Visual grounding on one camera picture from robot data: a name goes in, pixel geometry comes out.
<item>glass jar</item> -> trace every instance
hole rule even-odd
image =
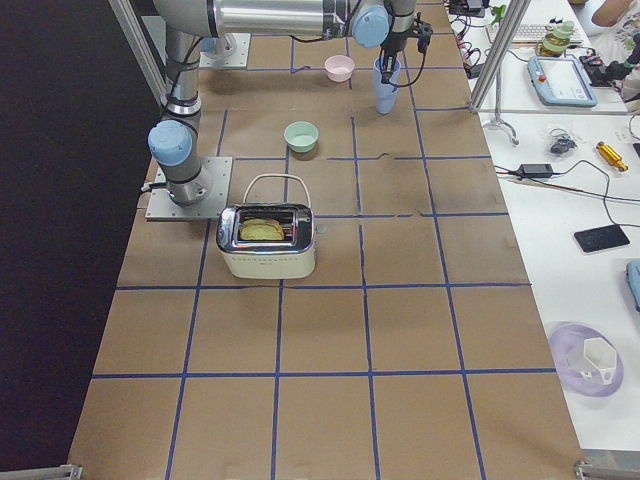
[[[542,57],[559,57],[562,55],[571,42],[573,30],[573,22],[563,22],[557,25],[538,44],[538,55]]]

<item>teal device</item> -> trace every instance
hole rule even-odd
[[[532,57],[527,67],[533,88],[545,105],[589,108],[598,104],[577,58]]]
[[[636,310],[640,312],[640,261],[627,263],[627,283],[636,302]]]

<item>keyboard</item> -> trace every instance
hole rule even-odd
[[[487,25],[487,36],[489,37],[489,41],[493,43],[496,39],[496,35],[498,34],[498,24]],[[542,23],[523,23],[518,26],[516,30],[516,34],[511,40],[511,43],[519,43],[519,44],[535,44],[544,38],[544,36],[549,33],[550,28],[547,25]],[[569,39],[570,45],[582,45],[582,36],[578,31],[574,31],[571,34],[571,38]]]

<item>toaster handle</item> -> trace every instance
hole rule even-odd
[[[307,207],[311,209],[311,196],[309,195],[309,190],[307,190],[307,186],[304,184],[304,182],[300,177],[296,177],[295,175],[289,175],[288,173],[263,173],[262,175],[258,175],[256,178],[251,180],[251,183],[249,184],[247,189],[244,191],[244,197],[242,199],[242,203],[247,203],[247,197],[249,196],[249,190],[251,190],[251,187],[253,187],[258,180],[266,177],[290,178],[291,180],[297,180],[298,182],[300,182],[300,185],[302,185],[304,193],[307,196]]]

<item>cup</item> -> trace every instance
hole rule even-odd
[[[393,66],[391,83],[398,83],[400,76],[400,60],[396,60]],[[373,63],[373,88],[376,92],[376,110],[382,115],[389,113],[398,99],[398,87],[382,83],[382,73],[380,72],[380,59]]]
[[[610,385],[616,373],[618,353],[604,338],[587,338],[568,353],[567,363],[585,380]]]

